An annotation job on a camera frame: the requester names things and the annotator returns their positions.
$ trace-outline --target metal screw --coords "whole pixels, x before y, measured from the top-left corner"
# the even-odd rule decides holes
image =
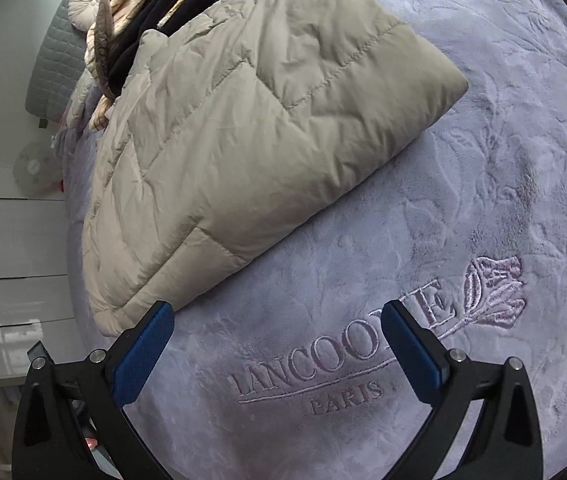
[[[523,362],[518,357],[510,357],[508,364],[515,370],[521,370],[523,368]]]
[[[32,368],[35,370],[41,370],[45,366],[45,357],[37,357],[32,361]]]
[[[462,361],[465,361],[466,357],[468,356],[463,350],[459,348],[453,348],[452,350],[450,350],[450,357],[452,357],[452,360],[456,361],[457,363],[460,363]]]
[[[90,352],[90,361],[93,363],[100,363],[105,359],[105,350],[93,350]]]

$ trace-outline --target plush blanket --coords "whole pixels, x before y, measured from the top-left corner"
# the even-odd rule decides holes
[[[523,359],[545,477],[567,464],[567,8],[377,1],[470,89],[393,162],[176,314],[126,411],[191,480],[382,478],[427,414],[377,341],[377,309],[403,296],[447,347]],[[80,252],[97,140],[77,134],[66,153],[68,272],[82,335],[99,348],[109,342]]]

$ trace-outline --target round white pillow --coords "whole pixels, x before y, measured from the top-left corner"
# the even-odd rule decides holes
[[[79,30],[87,32],[96,21],[100,0],[70,0],[68,2],[68,17],[70,22]]]

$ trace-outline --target gray headboard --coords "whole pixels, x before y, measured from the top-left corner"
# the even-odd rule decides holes
[[[25,109],[42,119],[58,123],[83,73],[86,33],[68,20],[68,2],[61,0],[57,13],[41,43],[32,70]]]

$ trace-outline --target jacket seam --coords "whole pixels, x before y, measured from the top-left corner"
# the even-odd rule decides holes
[[[148,75],[150,76],[150,82],[152,82],[152,76],[150,71],[148,71]],[[138,104],[138,101],[141,99],[141,97],[139,97],[137,99],[137,101],[134,104],[134,107],[136,107],[136,105]],[[91,211],[91,215],[90,215],[90,220],[94,219],[97,214],[99,213],[99,209],[101,208],[101,201],[103,199],[103,197],[105,196],[105,193],[108,191],[108,188],[110,187],[110,183],[112,181],[112,178],[114,176],[114,172],[116,171],[117,165],[119,164],[119,159],[121,158],[121,155],[123,154],[123,150],[125,150],[125,148],[127,147],[128,143],[130,142],[130,140],[132,139],[133,135],[134,135],[134,131],[132,129],[132,126],[130,124],[130,116],[128,116],[128,118],[125,121],[125,126],[124,128],[128,129],[128,138],[125,139],[124,142],[122,142],[121,144],[121,149],[116,150],[115,156],[109,161],[109,166],[110,169],[108,170],[107,174],[105,175],[105,184],[103,185],[103,192],[101,193],[101,196],[97,199],[94,200],[94,207],[93,210]],[[103,136],[97,141],[97,143],[100,143],[103,141]],[[138,164],[138,155],[136,153],[136,146],[134,146],[134,139],[132,140],[132,146],[134,148],[134,152],[135,152],[135,156],[137,156],[137,165],[138,165],[138,174],[141,177],[141,167]]]
[[[308,99],[309,97],[312,97],[312,95],[319,89],[323,88],[324,86],[328,85],[330,83],[330,81],[332,81],[332,79],[334,79],[335,77],[337,77],[337,75],[339,75],[340,73],[343,72],[343,70],[345,70],[348,66],[350,66],[353,62],[355,62],[356,60],[359,59],[359,57],[361,57],[361,55],[364,52],[367,52],[375,43],[378,43],[382,37],[384,37],[386,34],[389,34],[390,32],[392,32],[395,28],[400,27],[401,25],[405,25],[405,23],[403,22],[399,22],[399,23],[395,23],[394,25],[390,25],[390,27],[386,28],[385,30],[382,30],[380,33],[378,33],[376,36],[374,36],[373,38],[370,38],[366,43],[364,43],[363,45],[361,45],[361,47],[359,47],[353,54],[352,56],[350,56],[350,59],[348,61],[346,61],[344,64],[340,65],[339,68],[337,68],[337,70],[335,70],[334,72],[332,72],[322,83],[320,83],[319,85],[315,86],[313,89],[310,90],[310,92],[308,92],[306,95],[304,95],[303,97],[301,97],[297,102],[293,103],[292,105],[288,106],[288,107],[284,107],[286,110],[291,111],[293,108],[299,106],[300,104],[302,104],[302,102],[304,102],[306,99]]]
[[[263,86],[265,86],[268,91],[270,92],[270,94],[272,95],[272,97],[274,97],[275,101],[279,103],[279,105],[281,105],[281,108],[283,108],[283,111],[288,112],[290,114],[290,111],[288,110],[288,108],[286,108],[286,106],[281,102],[281,99],[279,98],[279,96],[274,93],[274,90],[272,90],[272,88],[270,87],[270,85],[268,85],[268,83],[266,83],[261,76],[259,75],[259,72],[257,72],[256,67],[250,63],[250,61],[248,59],[245,60],[247,65],[250,66],[252,68],[252,72],[254,73],[254,77],[257,79],[257,81],[259,81]]]
[[[236,63],[236,65],[232,66],[231,68],[229,68],[226,73],[221,77],[220,81],[214,86],[212,87],[203,97],[203,99],[201,99],[201,101],[199,101],[199,103],[197,103],[194,108],[192,108],[192,110],[190,111],[190,113],[188,113],[188,115],[186,115],[180,122],[179,124],[177,124],[174,127],[174,130],[172,131],[172,133],[170,133],[170,136],[166,139],[166,142],[163,143],[162,146],[159,147],[159,149],[156,152],[156,155],[152,158],[152,160],[150,161],[150,163],[148,164],[148,169],[145,170],[143,173],[141,173],[141,180],[140,182],[143,182],[145,180],[146,175],[148,174],[148,172],[152,169],[152,166],[154,164],[154,162],[157,160],[157,158],[159,158],[159,155],[161,155],[164,150],[166,149],[166,146],[168,144],[170,144],[170,142],[172,141],[172,139],[174,138],[174,136],[177,134],[177,132],[179,132],[182,129],[182,126],[186,123],[186,121],[201,107],[203,106],[203,104],[208,100],[208,98],[215,92],[215,90],[228,78],[228,76],[230,76],[231,73],[234,72],[234,70],[236,70],[239,65],[241,65],[241,63],[246,62],[246,59],[241,59],[238,63]]]
[[[207,232],[207,230],[202,229],[199,224],[196,224],[191,230],[190,232],[188,232],[187,235],[185,235],[185,237],[183,237],[183,239],[181,240],[181,242],[174,248],[174,250],[170,253],[170,255],[166,258],[166,260],[160,265],[160,267],[155,270],[154,272],[151,273],[150,279],[146,282],[144,282],[137,290],[134,291],[134,293],[132,294],[132,296],[130,297],[129,300],[126,300],[125,304],[120,306],[119,308],[125,308],[127,307],[131,301],[133,301],[140,292],[143,291],[143,289],[150,283],[150,280],[156,276],[158,273],[161,272],[161,270],[170,262],[170,260],[172,260],[172,258],[174,257],[174,255],[176,254],[176,252],[183,246],[183,243],[192,235],[192,233],[194,233],[196,230],[199,230],[201,233],[203,233],[205,235],[206,238],[208,238],[210,241],[212,241],[214,244],[217,244],[219,247],[221,247],[223,250],[227,251],[228,253],[232,254],[232,256],[239,258],[241,260],[241,262],[246,263],[248,260],[246,258],[244,258],[243,256],[239,256],[238,254],[234,253],[233,251],[231,251],[230,249],[228,249],[227,247],[225,247],[224,244],[222,244],[220,241],[218,241],[217,239],[215,239],[214,237],[212,237],[209,232]]]

